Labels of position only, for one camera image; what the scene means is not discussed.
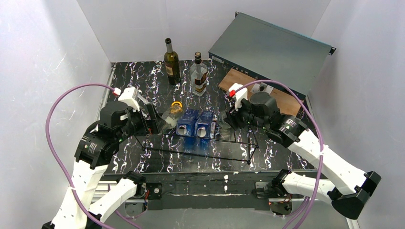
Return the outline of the blue square bottle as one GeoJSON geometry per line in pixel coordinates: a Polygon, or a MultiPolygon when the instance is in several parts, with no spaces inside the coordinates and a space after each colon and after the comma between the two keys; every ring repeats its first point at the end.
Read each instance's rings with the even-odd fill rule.
{"type": "Polygon", "coordinates": [[[214,114],[211,111],[202,111],[195,123],[194,136],[199,138],[199,146],[201,149],[206,149],[212,138],[213,116],[214,114]]]}
{"type": "Polygon", "coordinates": [[[194,131],[195,123],[199,117],[199,110],[187,109],[182,117],[177,121],[176,134],[183,136],[184,147],[192,149],[195,144],[194,131]]]}

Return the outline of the dark green wine bottle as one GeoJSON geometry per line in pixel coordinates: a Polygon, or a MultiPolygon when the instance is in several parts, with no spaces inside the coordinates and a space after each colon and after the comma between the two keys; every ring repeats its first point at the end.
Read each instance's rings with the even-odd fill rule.
{"type": "Polygon", "coordinates": [[[170,38],[165,39],[166,53],[164,54],[164,63],[169,80],[169,84],[176,85],[181,81],[179,57],[173,50],[170,38]]]}

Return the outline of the square whisky bottle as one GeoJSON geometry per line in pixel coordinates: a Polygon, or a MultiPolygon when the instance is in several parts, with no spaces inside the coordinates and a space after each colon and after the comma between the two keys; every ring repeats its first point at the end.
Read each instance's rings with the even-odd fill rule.
{"type": "Polygon", "coordinates": [[[194,54],[194,63],[189,70],[192,93],[202,96],[206,92],[208,67],[202,61],[200,52],[194,54]]]}

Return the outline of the black wire wine rack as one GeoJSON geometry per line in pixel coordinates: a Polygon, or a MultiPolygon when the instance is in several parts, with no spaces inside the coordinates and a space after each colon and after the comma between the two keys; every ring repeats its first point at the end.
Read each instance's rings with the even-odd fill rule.
{"type": "Polygon", "coordinates": [[[163,138],[168,139],[169,145],[153,147],[148,137],[144,141],[136,138],[144,151],[157,151],[167,154],[178,154],[180,156],[205,157],[228,161],[239,161],[250,164],[253,155],[259,148],[256,135],[248,130],[248,141],[237,141],[236,133],[231,130],[233,140],[219,138],[202,138],[199,136],[177,135],[174,130],[165,133],[163,138]]]}

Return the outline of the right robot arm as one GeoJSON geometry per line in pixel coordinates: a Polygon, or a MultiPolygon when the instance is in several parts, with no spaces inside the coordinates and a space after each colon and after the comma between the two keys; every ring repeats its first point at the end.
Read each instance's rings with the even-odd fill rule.
{"type": "Polygon", "coordinates": [[[299,194],[321,200],[349,219],[358,219],[381,181],[375,171],[365,172],[345,161],[322,144],[308,126],[293,115],[280,112],[276,100],[266,92],[251,97],[245,90],[230,91],[234,106],[226,112],[225,122],[233,129],[246,125],[264,130],[267,137],[303,157],[326,180],[305,177],[283,169],[270,182],[268,190],[278,195],[299,194]]]}

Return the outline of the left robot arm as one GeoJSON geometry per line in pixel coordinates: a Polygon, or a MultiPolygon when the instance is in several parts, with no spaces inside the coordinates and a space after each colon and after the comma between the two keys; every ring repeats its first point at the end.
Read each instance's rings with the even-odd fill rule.
{"type": "Polygon", "coordinates": [[[151,133],[146,114],[133,99],[109,102],[100,112],[99,121],[91,124],[79,141],[74,170],[68,175],[69,187],[56,214],[44,229],[108,229],[105,221],[127,199],[141,190],[146,179],[128,172],[101,199],[92,202],[97,185],[107,170],[119,145],[132,136],[151,133]]]}

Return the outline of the tall clear glass bottle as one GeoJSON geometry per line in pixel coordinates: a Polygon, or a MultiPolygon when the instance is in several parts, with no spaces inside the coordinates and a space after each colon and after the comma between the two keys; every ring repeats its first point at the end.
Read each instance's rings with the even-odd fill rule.
{"type": "Polygon", "coordinates": [[[220,140],[230,140],[231,137],[231,126],[225,121],[226,111],[221,111],[217,118],[216,123],[216,138],[220,140]]]}

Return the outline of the clear bottle with dark label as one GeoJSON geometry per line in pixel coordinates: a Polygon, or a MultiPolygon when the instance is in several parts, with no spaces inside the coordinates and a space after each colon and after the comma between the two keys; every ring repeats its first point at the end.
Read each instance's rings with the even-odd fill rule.
{"type": "Polygon", "coordinates": [[[183,115],[183,108],[178,105],[170,106],[161,116],[163,122],[162,131],[165,132],[169,129],[173,129],[177,126],[178,120],[183,115]]]}

